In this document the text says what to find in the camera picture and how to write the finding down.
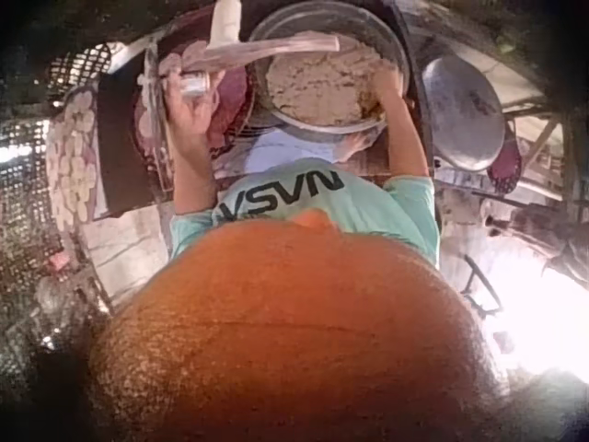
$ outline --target flour mixture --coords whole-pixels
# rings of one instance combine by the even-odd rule
[[[266,76],[274,106],[300,122],[318,126],[354,124],[376,107],[372,76],[390,61],[351,37],[338,37],[340,52],[274,58]]]

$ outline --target teal t-shirt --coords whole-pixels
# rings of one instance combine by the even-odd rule
[[[440,234],[429,178],[396,177],[383,189],[320,159],[301,159],[236,182],[214,210],[171,222],[175,258],[226,222],[265,216],[288,219],[306,209],[329,215],[341,231],[397,239],[437,266]]]

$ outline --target metal grate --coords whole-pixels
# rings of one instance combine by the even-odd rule
[[[48,258],[63,249],[52,219],[46,131],[44,120],[0,126],[0,324],[30,308]]]
[[[54,60],[48,70],[49,97],[59,99],[72,87],[83,86],[110,68],[112,54],[107,43],[82,53],[69,52]]]

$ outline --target metal pot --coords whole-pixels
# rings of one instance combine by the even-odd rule
[[[292,37],[306,30],[347,35],[375,48],[383,58],[398,65],[403,74],[405,88],[409,87],[410,67],[397,36],[380,18],[358,6],[323,0],[287,6],[262,21],[254,29],[249,40]],[[272,59],[259,60],[249,69],[257,84],[261,104],[278,119],[300,129],[323,134],[353,134],[371,129],[382,121],[381,116],[381,118],[367,118],[346,126],[317,126],[300,122],[286,115],[274,106],[268,93],[266,74],[271,62]]]

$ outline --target floral cloth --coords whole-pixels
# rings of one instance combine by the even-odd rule
[[[88,208],[98,178],[91,149],[96,130],[95,108],[92,90],[74,94],[48,132],[47,177],[53,217],[60,230],[73,226],[75,221],[85,223],[92,218]]]

